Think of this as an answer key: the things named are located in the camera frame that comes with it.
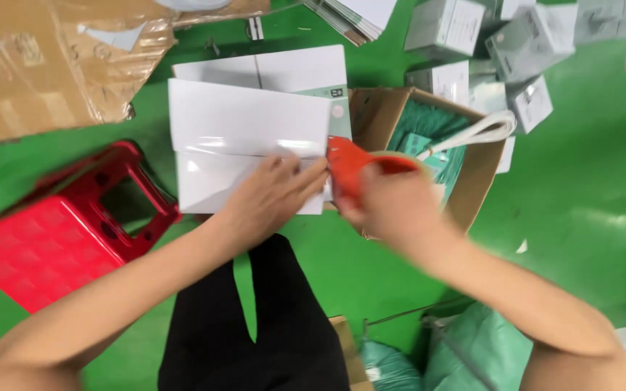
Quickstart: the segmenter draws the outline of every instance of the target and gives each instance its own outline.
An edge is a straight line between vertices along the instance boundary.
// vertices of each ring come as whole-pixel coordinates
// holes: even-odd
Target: person's leg
[[[348,390],[342,348],[287,238],[274,235],[249,252],[258,354],[279,362],[270,386]]]
[[[159,390],[194,391],[197,384],[254,353],[230,261],[178,293]]]

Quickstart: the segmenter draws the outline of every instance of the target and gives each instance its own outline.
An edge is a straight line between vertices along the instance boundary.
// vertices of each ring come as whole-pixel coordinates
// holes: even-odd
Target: green bag
[[[518,391],[533,342],[499,313],[475,303],[448,325],[446,338],[496,390]],[[424,386],[427,391],[487,389],[444,340],[429,354]]]
[[[364,339],[361,359],[376,391],[422,391],[422,377],[403,353]]]

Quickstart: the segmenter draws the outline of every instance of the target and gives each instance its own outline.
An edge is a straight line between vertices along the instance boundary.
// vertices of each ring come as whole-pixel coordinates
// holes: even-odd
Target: green floor
[[[243,22],[196,26],[176,33],[150,82],[137,94],[137,118],[119,125],[55,131],[0,145],[0,210],[30,190],[35,178],[119,138],[133,138],[152,168],[175,190],[166,79],[170,65],[222,56],[342,43],[351,87],[402,84],[422,62],[402,51],[414,0],[399,0],[377,42],[353,47],[303,7],[263,19],[266,40],[251,44]],[[472,238],[600,308],[626,325],[626,40],[580,47],[546,72],[554,113],[533,134],[519,137],[511,172],[498,175]],[[163,238],[186,232],[174,226]],[[356,333],[362,319],[425,306],[450,293],[396,256],[359,238],[335,213],[298,216],[284,229],[328,315],[346,315]],[[516,254],[527,239],[528,250]],[[90,390],[153,390],[172,301],[133,325],[87,371]],[[0,336],[25,313],[0,292]],[[416,316],[371,329],[377,340],[411,351]]]

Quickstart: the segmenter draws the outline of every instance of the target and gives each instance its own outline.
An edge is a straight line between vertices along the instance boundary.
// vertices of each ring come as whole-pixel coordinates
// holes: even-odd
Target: person's left hand
[[[318,158],[300,172],[299,165],[295,155],[267,156],[209,219],[233,238],[239,253],[277,232],[309,198],[323,191],[327,159]]]

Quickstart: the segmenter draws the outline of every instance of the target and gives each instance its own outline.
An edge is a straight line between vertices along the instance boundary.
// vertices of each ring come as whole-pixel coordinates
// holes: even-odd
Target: white cord
[[[496,129],[485,130],[492,125],[499,125]],[[424,161],[436,152],[445,151],[450,148],[467,146],[469,144],[493,143],[495,141],[506,140],[516,129],[516,116],[509,110],[499,111],[484,117],[475,125],[456,133],[455,136],[442,141],[417,156],[417,159]]]

